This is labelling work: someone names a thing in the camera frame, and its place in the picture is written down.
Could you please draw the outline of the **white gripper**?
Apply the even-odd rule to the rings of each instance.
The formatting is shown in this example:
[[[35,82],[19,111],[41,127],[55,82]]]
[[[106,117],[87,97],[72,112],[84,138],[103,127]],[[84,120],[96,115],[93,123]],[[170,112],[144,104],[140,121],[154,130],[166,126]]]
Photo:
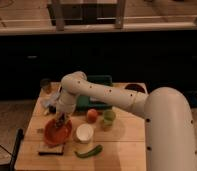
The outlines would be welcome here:
[[[72,114],[75,111],[76,102],[76,95],[66,91],[61,92],[56,104],[56,111],[58,116],[61,117],[63,114]]]

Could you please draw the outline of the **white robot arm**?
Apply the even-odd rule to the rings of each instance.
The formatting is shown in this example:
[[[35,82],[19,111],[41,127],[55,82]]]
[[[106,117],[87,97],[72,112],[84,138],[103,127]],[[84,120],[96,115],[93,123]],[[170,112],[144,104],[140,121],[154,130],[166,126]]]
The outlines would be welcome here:
[[[62,77],[57,102],[60,114],[74,112],[77,98],[93,97],[132,113],[145,121],[147,171],[197,171],[197,148],[190,105],[185,96],[171,87],[146,94],[87,80],[76,71]]]

